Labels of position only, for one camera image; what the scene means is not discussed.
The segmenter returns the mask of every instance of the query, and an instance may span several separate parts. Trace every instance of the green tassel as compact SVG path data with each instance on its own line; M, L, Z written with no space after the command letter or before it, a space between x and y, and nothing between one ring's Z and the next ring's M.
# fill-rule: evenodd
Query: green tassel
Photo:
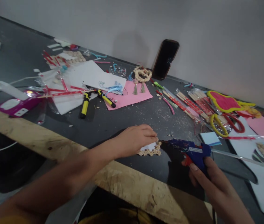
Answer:
M170 100L168 100L168 102L169 102L174 108L176 108L176 109L179 107L177 104L171 102Z
M145 88L144 88L144 84L143 84L143 82L141 83L141 85L142 85L142 87L141 87L141 93L145 93Z
M137 83L135 83L133 94L134 94L134 95L137 95Z

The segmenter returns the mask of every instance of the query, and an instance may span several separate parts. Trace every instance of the finger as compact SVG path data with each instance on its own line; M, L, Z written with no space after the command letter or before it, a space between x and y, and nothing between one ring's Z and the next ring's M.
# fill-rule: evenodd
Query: finger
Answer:
M191 171L189 171L189 178L194 187L197 187L197 181Z
M147 136L145 137L145 140L144 140L144 144L145 144L144 146L152 144L153 142L156 142L157 140L158 140L157 137Z
M142 132L144 136L153 136L153 137L157 136L157 133L150 129L143 130Z
M199 184L206 191L206 194L211 195L212 192L217 191L217 187L204 175L204 173L194 164L190 164L191 172L194 178L199 182Z
M229 191L230 188L233 189L228 178L222 172L222 170L217 166L217 164L212 160L211 157L204 158L204 164L207 167L207 173L210 176L212 182L223 192Z
M151 126L149 126L148 124L141 124L141 125L138 126L138 128L139 128L140 130L145 130L145 129L153 130L153 129L151 128Z

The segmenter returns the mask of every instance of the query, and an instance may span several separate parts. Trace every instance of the smartphone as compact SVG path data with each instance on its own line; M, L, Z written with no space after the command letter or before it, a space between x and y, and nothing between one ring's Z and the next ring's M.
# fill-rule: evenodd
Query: smartphone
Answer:
M175 40L166 39L162 42L156 63L154 65L152 78L158 80L166 78L179 47L180 44Z

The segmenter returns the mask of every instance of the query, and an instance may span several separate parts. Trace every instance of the blue hot glue gun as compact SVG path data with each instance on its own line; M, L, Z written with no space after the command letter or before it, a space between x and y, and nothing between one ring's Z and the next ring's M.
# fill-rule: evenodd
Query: blue hot glue gun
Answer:
M168 140L168 144L186 155L187 166L193 162L205 175L207 175L207 169L204 165L203 158L211 155L212 149L209 145L201 143L200 146L197 146L194 142L178 139Z

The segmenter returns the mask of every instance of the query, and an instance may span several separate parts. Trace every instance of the blue pipe cleaner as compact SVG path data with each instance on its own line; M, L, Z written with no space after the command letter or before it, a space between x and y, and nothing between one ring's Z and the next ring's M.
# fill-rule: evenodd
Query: blue pipe cleaner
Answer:
M123 95L123 85L118 83L117 81L114 82L114 86L110 86L110 87L104 87L104 82L99 82L99 85L102 87L102 88L105 88L105 89L108 89L107 93L110 93L110 92L118 92L119 94Z
M94 54L92 52L90 52L92 55L94 55L96 58L107 58L107 55L105 56L102 56L102 55L97 55L97 54Z
M113 64L114 71L116 71L117 64Z
M132 79L132 74L133 74L133 72L131 72L131 74L130 74L129 77L128 77L128 80L129 80L129 81L133 81L133 79Z

